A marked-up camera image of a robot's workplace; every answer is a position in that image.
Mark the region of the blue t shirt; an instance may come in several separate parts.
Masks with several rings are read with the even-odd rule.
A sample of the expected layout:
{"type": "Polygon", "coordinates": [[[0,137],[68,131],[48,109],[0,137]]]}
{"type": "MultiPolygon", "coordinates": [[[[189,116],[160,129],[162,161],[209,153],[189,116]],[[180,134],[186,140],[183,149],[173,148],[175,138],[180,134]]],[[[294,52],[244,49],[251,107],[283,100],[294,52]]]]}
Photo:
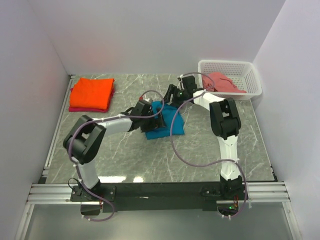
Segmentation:
{"type": "MultiPolygon", "coordinates": [[[[149,132],[145,133],[147,140],[154,140],[159,138],[165,138],[170,136],[170,129],[173,117],[177,111],[177,108],[174,106],[169,106],[168,104],[164,105],[164,108],[162,110],[162,116],[164,119],[164,123],[166,124],[165,127],[161,127],[149,132]]],[[[184,120],[180,113],[177,114],[173,128],[172,128],[172,135],[184,135],[184,120]]]]}

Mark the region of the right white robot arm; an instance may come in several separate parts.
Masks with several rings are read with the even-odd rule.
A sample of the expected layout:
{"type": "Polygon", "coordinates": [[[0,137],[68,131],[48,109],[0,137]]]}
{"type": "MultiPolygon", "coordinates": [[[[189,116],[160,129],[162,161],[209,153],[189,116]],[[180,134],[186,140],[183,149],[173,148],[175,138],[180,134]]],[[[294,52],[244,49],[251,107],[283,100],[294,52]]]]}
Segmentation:
{"type": "Polygon", "coordinates": [[[220,187],[212,193],[230,200],[244,190],[237,150],[242,124],[236,103],[232,98],[219,97],[198,88],[192,75],[182,75],[178,80],[180,86],[170,84],[164,102],[178,109],[184,103],[192,102],[209,111],[211,130],[218,139],[221,157],[218,161],[221,163],[220,187]]]}

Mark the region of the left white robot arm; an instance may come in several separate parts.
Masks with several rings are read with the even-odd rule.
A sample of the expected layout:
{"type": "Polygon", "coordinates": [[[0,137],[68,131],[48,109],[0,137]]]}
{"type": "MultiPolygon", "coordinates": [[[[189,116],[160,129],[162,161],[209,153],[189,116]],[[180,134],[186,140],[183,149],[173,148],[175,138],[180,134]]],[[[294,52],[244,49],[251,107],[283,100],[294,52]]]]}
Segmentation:
{"type": "Polygon", "coordinates": [[[95,157],[104,137],[140,129],[150,132],[166,126],[162,110],[165,103],[154,108],[148,100],[139,99],[134,107],[118,115],[93,119],[81,116],[63,141],[69,159],[76,168],[82,195],[88,201],[100,195],[101,181],[96,172],[95,157]]]}

